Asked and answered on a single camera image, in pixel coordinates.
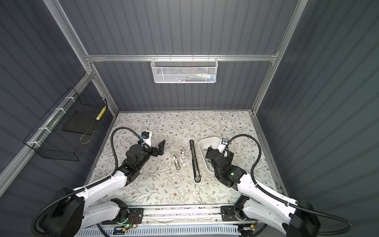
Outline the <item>pink mini stapler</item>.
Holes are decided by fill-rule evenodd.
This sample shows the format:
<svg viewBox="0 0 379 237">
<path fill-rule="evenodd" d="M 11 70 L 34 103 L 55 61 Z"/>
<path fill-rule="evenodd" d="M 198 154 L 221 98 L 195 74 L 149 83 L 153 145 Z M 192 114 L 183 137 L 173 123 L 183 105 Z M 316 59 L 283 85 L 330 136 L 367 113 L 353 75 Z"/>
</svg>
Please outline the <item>pink mini stapler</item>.
<svg viewBox="0 0 379 237">
<path fill-rule="evenodd" d="M 187 160 L 186 160 L 186 155 L 185 155 L 183 147 L 180 148 L 180 159 L 181 159 L 182 165 L 185 166 L 187 164 Z"/>
</svg>

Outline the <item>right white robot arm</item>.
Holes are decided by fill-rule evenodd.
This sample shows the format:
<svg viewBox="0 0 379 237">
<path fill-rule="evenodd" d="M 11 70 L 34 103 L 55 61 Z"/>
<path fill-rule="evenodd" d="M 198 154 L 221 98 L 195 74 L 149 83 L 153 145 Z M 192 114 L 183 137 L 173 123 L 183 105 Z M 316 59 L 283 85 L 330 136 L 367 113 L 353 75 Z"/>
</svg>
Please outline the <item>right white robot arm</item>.
<svg viewBox="0 0 379 237">
<path fill-rule="evenodd" d="M 321 227 L 315 214 L 291 207 L 296 201 L 253 182 L 247 171 L 231 162 L 219 149 L 207 148 L 206 159 L 214 168 L 219 182 L 242 193 L 234 204 L 239 220 L 256 219 L 285 234 L 287 237 L 316 237 Z"/>
</svg>

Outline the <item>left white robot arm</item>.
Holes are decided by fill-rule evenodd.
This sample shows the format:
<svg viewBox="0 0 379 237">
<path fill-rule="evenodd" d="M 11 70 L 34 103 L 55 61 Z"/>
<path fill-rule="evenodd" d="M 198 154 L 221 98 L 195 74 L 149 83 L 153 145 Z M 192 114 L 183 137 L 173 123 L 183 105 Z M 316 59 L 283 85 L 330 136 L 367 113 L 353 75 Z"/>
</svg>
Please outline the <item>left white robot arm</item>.
<svg viewBox="0 0 379 237">
<path fill-rule="evenodd" d="M 35 232 L 42 236 L 73 237 L 80 230 L 102 222 L 111 222 L 131 228 L 138 223 L 128 205 L 119 198 L 113 198 L 105 204 L 97 202 L 109 193 L 131 184 L 150 157 L 162 156 L 165 141 L 157 147 L 147 149 L 146 142 L 139 142 L 126 152 L 127 158 L 114 174 L 83 187 L 70 190 L 61 189 L 32 225 Z"/>
</svg>

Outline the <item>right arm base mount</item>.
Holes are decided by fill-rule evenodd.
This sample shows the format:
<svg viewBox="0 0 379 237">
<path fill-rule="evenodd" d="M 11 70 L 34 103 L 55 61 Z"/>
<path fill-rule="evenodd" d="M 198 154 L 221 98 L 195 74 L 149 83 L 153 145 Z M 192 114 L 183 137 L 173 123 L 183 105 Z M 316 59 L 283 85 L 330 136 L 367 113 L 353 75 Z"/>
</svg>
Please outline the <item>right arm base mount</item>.
<svg viewBox="0 0 379 237">
<path fill-rule="evenodd" d="M 225 222 L 257 222 L 257 219 L 252 219 L 247 217 L 242 211 L 237 210 L 233 205 L 222 205 L 220 207 L 220 212 L 222 216 L 222 220 Z"/>
</svg>

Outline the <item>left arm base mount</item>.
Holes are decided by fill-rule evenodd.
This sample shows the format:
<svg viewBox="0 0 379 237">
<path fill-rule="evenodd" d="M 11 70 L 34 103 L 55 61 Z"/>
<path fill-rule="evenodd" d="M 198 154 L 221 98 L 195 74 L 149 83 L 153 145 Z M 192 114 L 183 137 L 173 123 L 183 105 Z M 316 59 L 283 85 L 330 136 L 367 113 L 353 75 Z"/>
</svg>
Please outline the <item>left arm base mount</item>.
<svg viewBox="0 0 379 237">
<path fill-rule="evenodd" d="M 120 225 L 127 229 L 135 228 L 142 223 L 143 208 L 121 208 L 119 214 L 113 220 L 103 221 L 102 225 Z"/>
</svg>

